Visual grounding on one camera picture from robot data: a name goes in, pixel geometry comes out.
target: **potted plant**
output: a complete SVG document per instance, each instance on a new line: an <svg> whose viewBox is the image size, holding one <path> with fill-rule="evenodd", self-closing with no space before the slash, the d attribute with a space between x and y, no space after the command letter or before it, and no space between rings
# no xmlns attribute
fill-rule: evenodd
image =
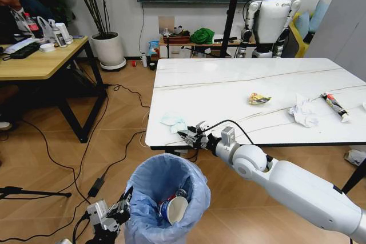
<svg viewBox="0 0 366 244"><path fill-rule="evenodd" d="M97 51L102 69L118 70L126 65L121 36L110 30L109 14L105 0L102 0L103 14L97 0L84 0L90 15L98 29L98 34L91 40Z"/></svg>

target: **blue cushion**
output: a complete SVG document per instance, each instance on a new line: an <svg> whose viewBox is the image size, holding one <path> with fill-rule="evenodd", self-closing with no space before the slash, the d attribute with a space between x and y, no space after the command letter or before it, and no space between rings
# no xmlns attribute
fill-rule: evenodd
<svg viewBox="0 0 366 244"><path fill-rule="evenodd" d="M323 0L319 0L316 5L313 17L310 20L309 31L310 33L315 33L320 26L321 21L325 13L327 12L329 5L326 4Z"/></svg>
<svg viewBox="0 0 366 244"><path fill-rule="evenodd" d="M309 32L309 22L310 15L308 11L304 12L302 15L299 15L299 17L295 21L296 29L299 31L303 40Z"/></svg>

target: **red object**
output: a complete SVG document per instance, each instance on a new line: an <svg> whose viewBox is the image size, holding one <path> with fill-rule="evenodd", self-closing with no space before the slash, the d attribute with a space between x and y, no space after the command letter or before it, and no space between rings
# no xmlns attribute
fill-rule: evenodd
<svg viewBox="0 0 366 244"><path fill-rule="evenodd" d="M38 31L39 27L37 23L30 17L29 13L24 13L25 20L27 20L28 27L31 31Z"/></svg>

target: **plastic bottle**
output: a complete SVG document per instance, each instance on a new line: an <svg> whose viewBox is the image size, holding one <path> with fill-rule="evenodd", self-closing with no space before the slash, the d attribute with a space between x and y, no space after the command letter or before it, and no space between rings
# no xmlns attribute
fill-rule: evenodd
<svg viewBox="0 0 366 244"><path fill-rule="evenodd" d="M33 20L32 17L30 17L29 13L24 13L24 15L30 31L34 34L36 38L42 38L43 37L42 32L39 29L35 20Z"/></svg>
<svg viewBox="0 0 366 244"><path fill-rule="evenodd" d="M143 65L143 67L147 67L148 66L148 59L146 58L146 54L145 53L142 53L141 63Z"/></svg>
<svg viewBox="0 0 366 244"><path fill-rule="evenodd" d="M28 27L31 31L39 31L37 23L30 17L29 13L24 13L25 20L27 21Z"/></svg>
<svg viewBox="0 0 366 244"><path fill-rule="evenodd" d="M58 45L61 48L67 47L67 44L65 42L65 39L62 36L61 30L58 27L56 27L56 25L54 24L54 21L53 21L53 24L52 24L52 32L53 32L53 34L55 36L55 39L56 39Z"/></svg>

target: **snack wrapper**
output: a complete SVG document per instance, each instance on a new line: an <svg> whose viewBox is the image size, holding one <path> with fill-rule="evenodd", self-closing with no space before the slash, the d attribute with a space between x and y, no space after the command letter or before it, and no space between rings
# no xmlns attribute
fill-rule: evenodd
<svg viewBox="0 0 366 244"><path fill-rule="evenodd" d="M265 97L261 94L252 93L249 97L249 104L251 105L263 104L265 102L268 102L270 99L271 97Z"/></svg>

